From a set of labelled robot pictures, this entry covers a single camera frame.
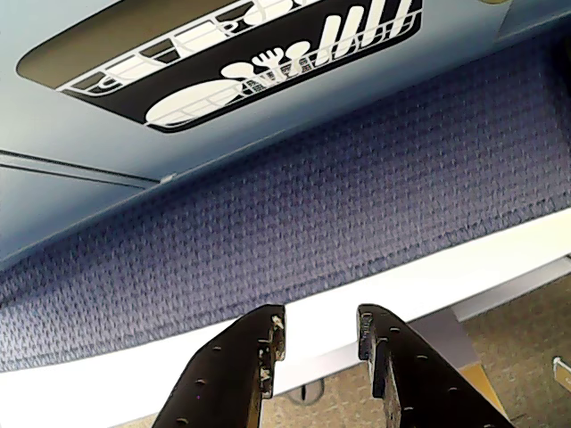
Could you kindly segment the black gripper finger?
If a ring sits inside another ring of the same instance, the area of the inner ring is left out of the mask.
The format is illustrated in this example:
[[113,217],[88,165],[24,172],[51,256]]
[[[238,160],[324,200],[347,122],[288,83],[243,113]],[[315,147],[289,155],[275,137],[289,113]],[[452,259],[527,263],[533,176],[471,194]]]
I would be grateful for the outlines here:
[[358,306],[358,355],[385,425],[509,428],[512,423],[407,323],[376,304]]
[[286,353],[286,308],[265,304],[239,317],[188,361],[155,427],[246,428],[261,424],[274,370]]

